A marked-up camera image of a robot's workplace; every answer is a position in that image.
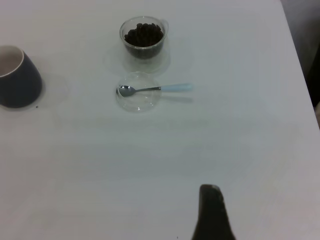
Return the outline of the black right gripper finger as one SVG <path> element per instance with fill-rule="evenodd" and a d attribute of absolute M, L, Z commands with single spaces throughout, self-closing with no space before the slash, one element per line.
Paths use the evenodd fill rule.
<path fill-rule="evenodd" d="M 193 240 L 235 240 L 224 196 L 216 185 L 199 188 L 198 218 Z"/>

